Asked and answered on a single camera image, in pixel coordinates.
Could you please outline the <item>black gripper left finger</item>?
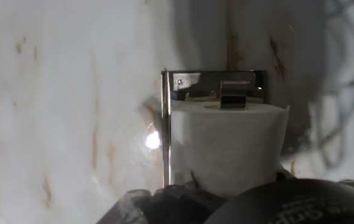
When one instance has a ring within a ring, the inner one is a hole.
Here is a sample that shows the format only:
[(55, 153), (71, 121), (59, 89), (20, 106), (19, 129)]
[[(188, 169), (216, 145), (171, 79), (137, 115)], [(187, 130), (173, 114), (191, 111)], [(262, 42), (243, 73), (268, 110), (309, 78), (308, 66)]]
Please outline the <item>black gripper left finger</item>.
[(126, 192), (97, 224), (202, 224), (226, 199), (207, 192), (194, 181), (168, 185), (152, 194)]

